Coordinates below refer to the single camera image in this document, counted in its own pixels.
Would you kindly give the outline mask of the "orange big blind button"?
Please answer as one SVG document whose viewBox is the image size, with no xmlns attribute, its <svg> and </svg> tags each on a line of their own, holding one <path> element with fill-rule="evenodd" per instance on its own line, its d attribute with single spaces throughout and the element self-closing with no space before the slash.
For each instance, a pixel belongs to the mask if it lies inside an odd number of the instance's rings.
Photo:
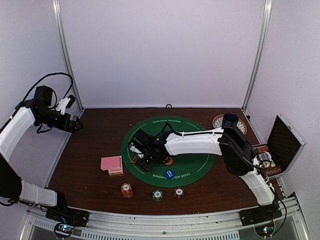
<svg viewBox="0 0 320 240">
<path fill-rule="evenodd" d="M 165 164 L 166 166 L 171 166 L 173 162 L 174 160 L 171 157 L 166 157 L 162 163 Z"/>
</svg>

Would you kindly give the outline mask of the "black red triangular dealer button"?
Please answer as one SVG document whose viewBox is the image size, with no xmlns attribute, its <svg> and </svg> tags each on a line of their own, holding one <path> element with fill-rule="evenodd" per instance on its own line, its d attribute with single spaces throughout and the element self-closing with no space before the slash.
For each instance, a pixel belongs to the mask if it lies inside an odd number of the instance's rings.
<svg viewBox="0 0 320 240">
<path fill-rule="evenodd" d="M 139 156 L 136 155 L 133 160 L 131 161 L 132 164 L 136 164 L 137 163 L 137 160 L 139 159 Z"/>
</svg>

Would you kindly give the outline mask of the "blue small blind button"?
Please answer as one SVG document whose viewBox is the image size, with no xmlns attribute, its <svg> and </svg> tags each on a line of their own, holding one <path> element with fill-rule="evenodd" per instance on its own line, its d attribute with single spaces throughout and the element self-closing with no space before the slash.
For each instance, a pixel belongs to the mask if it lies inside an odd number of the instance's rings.
<svg viewBox="0 0 320 240">
<path fill-rule="evenodd" d="M 166 179 L 174 179 L 176 176 L 176 172 L 173 169 L 168 169 L 164 171 L 164 177 Z"/>
</svg>

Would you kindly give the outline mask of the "brown poker chip stack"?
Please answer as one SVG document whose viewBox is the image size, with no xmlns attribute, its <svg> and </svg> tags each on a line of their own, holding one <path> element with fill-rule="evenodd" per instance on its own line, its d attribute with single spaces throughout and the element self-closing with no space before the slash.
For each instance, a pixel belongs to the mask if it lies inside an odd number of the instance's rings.
<svg viewBox="0 0 320 240">
<path fill-rule="evenodd" d="M 181 199 L 184 196 L 184 194 L 185 194 L 184 189 L 180 187 L 175 188 L 173 191 L 173 197 L 175 199 Z"/>
</svg>

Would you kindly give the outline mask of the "green poker chip stack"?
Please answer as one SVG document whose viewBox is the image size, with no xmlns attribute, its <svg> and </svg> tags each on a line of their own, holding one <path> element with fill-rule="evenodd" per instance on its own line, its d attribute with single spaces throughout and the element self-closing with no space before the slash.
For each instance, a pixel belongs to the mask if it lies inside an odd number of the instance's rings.
<svg viewBox="0 0 320 240">
<path fill-rule="evenodd" d="M 164 194 L 161 190 L 156 189 L 152 193 L 152 199 L 155 202 L 161 202 L 163 200 Z"/>
</svg>

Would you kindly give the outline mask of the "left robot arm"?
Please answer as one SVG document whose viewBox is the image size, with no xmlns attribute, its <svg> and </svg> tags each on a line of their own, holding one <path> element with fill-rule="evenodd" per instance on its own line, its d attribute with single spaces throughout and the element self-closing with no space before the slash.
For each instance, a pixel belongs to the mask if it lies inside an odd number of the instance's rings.
<svg viewBox="0 0 320 240">
<path fill-rule="evenodd" d="M 52 105 L 53 94 L 52 88 L 38 86 L 34 97 L 22 100 L 0 129 L 0 196 L 8 200 L 7 207 L 18 202 L 44 206 L 52 208 L 53 215 L 61 222 L 67 222 L 72 218 L 72 211 L 64 194 L 24 181 L 9 164 L 17 144 L 31 126 L 40 128 L 47 125 L 50 129 L 68 133 L 83 128 L 79 117 L 71 119 L 71 115 L 66 113 L 76 98 L 70 94 Z"/>
</svg>

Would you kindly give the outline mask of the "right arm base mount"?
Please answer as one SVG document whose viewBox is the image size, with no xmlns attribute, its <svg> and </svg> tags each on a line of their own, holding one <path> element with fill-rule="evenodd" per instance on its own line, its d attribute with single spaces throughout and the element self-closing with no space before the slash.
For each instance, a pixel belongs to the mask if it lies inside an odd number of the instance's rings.
<svg viewBox="0 0 320 240">
<path fill-rule="evenodd" d="M 258 206 L 241 210 L 239 217 L 242 226 L 256 225 L 282 216 L 282 211 L 274 206 Z"/>
</svg>

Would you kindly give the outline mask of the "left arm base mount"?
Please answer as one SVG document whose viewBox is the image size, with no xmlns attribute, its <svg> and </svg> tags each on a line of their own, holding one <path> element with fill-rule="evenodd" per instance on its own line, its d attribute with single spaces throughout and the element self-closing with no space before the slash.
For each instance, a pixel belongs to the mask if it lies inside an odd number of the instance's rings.
<svg viewBox="0 0 320 240">
<path fill-rule="evenodd" d="M 58 210 L 48 207 L 46 209 L 46 218 L 59 223 L 65 223 L 73 227 L 86 227 L 90 213 L 88 211 L 67 208 L 66 210 Z"/>
</svg>

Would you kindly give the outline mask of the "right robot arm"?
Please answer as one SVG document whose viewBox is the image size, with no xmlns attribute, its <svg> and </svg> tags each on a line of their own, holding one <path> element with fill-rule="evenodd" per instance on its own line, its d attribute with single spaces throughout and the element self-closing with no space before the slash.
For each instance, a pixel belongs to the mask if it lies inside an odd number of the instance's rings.
<svg viewBox="0 0 320 240">
<path fill-rule="evenodd" d="M 273 162 L 269 157 L 260 157 L 236 125 L 227 124 L 211 130 L 179 132 L 166 123 L 156 135 L 137 130 L 129 139 L 128 149 L 136 154 L 137 164 L 147 172 L 155 164 L 165 162 L 171 156 L 222 156 L 227 171 L 240 177 L 256 197 L 256 216 L 259 220 L 266 221 L 281 211 L 279 198 L 267 175 L 267 170 L 272 168 Z"/>
</svg>

